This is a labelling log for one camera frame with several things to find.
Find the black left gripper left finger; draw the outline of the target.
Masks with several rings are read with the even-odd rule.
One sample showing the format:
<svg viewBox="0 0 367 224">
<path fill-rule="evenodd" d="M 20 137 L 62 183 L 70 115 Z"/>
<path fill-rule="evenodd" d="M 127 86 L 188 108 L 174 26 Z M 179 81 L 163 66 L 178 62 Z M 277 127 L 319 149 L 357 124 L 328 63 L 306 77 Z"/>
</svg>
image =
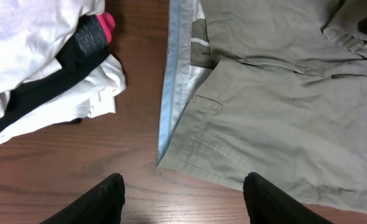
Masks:
<svg viewBox="0 0 367 224">
<path fill-rule="evenodd" d="M 124 179 L 113 173 L 41 224 L 120 224 L 124 204 Z"/>
</svg>

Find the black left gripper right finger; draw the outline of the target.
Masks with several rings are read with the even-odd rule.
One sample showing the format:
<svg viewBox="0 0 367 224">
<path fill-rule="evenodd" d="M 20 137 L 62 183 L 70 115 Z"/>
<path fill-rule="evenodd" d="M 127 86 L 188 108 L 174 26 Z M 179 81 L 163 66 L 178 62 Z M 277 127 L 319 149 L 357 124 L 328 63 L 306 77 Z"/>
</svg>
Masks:
<svg viewBox="0 0 367 224">
<path fill-rule="evenodd" d="M 251 224 L 332 224 L 256 172 L 243 183 Z"/>
</svg>

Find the khaki grey shorts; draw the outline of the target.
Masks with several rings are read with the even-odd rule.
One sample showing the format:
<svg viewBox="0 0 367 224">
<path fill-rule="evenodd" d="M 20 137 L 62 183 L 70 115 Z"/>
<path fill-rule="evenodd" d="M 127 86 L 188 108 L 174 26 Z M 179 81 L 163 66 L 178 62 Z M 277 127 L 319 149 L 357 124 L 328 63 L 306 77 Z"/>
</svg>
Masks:
<svg viewBox="0 0 367 224">
<path fill-rule="evenodd" d="M 201 1 L 197 88 L 159 162 L 232 189 L 257 172 L 367 213 L 367 1 Z"/>
</svg>

